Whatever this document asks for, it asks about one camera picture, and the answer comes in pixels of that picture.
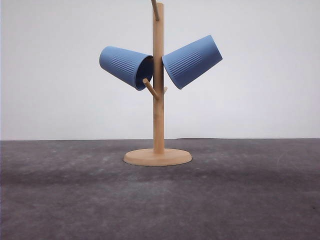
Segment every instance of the white wall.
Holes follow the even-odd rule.
[[[319,0],[163,0],[164,53],[212,34],[223,61],[178,90],[166,138],[319,138]],[[152,54],[149,0],[2,0],[3,140],[150,139],[152,97],[99,66]]]

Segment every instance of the gray carpet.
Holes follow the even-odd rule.
[[[320,139],[2,141],[3,240],[319,240]]]

